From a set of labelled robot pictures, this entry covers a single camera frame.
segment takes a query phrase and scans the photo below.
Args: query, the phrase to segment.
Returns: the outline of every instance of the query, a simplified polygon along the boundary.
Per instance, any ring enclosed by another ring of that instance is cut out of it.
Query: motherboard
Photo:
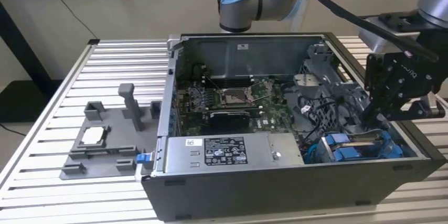
[[[178,91],[182,135],[295,133],[295,117],[282,83],[274,78],[235,83],[223,84],[212,79],[182,83],[184,89]],[[248,86],[235,87],[243,83]]]

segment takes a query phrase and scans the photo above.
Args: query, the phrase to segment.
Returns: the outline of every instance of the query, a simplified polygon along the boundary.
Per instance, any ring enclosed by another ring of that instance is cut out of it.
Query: gray robot arm
[[[299,0],[222,0],[220,27],[231,33],[251,28],[254,20],[283,20],[298,10]]]

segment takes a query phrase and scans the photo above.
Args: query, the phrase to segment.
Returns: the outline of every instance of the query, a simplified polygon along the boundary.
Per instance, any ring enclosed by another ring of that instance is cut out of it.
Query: aluminum extrusion table
[[[339,39],[366,65],[371,50],[362,40],[355,36]],[[135,84],[140,105],[160,100],[167,61],[167,40],[102,40],[88,45],[2,172],[0,223],[160,223],[134,176],[60,180],[59,175],[87,102],[100,100],[107,108],[124,107],[118,96],[123,82]],[[448,119],[415,123],[448,158]],[[448,165],[423,182],[403,185],[378,206],[222,218],[214,223],[298,221],[448,223]]]

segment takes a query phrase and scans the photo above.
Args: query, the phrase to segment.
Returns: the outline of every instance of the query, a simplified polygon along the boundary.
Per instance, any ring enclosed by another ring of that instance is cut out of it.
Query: metal frame
[[[371,50],[360,39],[351,36],[339,40],[366,65]],[[134,176],[62,181],[59,168],[84,120],[82,104],[87,100],[103,100],[110,108],[123,107],[114,91],[124,80],[136,84],[139,103],[148,104],[152,97],[162,95],[164,77],[158,73],[166,73],[166,43],[166,40],[102,40],[96,47],[88,46],[2,173],[6,183],[0,190],[0,223],[162,223]],[[448,157],[448,118],[418,120],[415,124]],[[52,170],[30,171],[42,168]],[[448,165],[423,182],[403,185],[378,206],[231,217],[216,219],[215,223],[298,221],[447,223]]]

